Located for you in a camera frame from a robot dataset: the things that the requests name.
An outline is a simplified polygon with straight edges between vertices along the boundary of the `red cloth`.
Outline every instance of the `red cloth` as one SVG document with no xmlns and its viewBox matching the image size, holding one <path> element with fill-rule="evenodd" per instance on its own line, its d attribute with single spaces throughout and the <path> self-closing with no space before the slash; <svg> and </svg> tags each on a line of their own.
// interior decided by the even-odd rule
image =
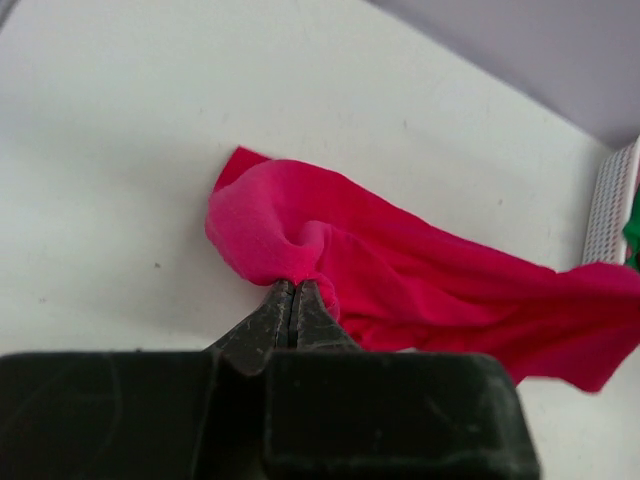
<svg viewBox="0 0 640 480">
<path fill-rule="evenodd" d="M 318 282 L 368 350 L 484 352 L 519 382 L 598 391 L 640 342 L 640 275 L 567 273 L 450 235 L 344 176 L 239 148 L 209 199 L 209 239 L 257 284 Z"/>
</svg>

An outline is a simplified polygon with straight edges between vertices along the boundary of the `white basket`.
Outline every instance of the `white basket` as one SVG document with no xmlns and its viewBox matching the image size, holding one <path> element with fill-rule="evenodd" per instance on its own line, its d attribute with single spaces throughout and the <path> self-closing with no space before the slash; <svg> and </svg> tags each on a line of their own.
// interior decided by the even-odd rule
<svg viewBox="0 0 640 480">
<path fill-rule="evenodd" d="M 600 167 L 582 263 L 623 264 L 627 258 L 627 242 L 622 229 L 631 217 L 637 190 L 640 138 L 618 150 Z"/>
</svg>

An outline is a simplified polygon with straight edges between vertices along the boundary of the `cloth fold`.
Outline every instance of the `cloth fold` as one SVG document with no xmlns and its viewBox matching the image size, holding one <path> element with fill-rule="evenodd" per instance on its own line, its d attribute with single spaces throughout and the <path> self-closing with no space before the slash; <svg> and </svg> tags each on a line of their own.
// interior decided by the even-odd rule
<svg viewBox="0 0 640 480">
<path fill-rule="evenodd" d="M 365 349 L 483 352 L 515 382 L 596 392 L 640 343 L 640 276 L 592 264 L 566 273 L 439 230 L 346 177 L 238 148 L 205 230 L 242 277 L 318 282 Z"/>
</svg>

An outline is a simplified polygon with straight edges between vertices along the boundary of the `red garment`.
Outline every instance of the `red garment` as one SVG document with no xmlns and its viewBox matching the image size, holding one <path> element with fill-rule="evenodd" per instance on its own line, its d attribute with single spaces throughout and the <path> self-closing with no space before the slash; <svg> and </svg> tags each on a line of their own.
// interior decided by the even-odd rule
<svg viewBox="0 0 640 480">
<path fill-rule="evenodd" d="M 318 282 L 368 350 L 484 352 L 516 382 L 602 388 L 640 342 L 640 275 L 567 273 L 450 235 L 344 176 L 239 148 L 209 199 L 209 239 L 242 277 Z"/>
</svg>

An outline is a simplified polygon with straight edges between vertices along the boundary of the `folded cloth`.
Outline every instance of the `folded cloth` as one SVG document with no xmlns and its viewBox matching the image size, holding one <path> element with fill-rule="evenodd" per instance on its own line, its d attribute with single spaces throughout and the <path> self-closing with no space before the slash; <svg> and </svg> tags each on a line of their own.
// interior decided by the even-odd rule
<svg viewBox="0 0 640 480">
<path fill-rule="evenodd" d="M 344 176 L 238 148 L 209 199 L 206 233 L 242 277 L 318 282 L 365 349 L 483 352 L 515 382 L 595 392 L 640 342 L 640 275 L 566 273 L 432 227 Z"/>
</svg>

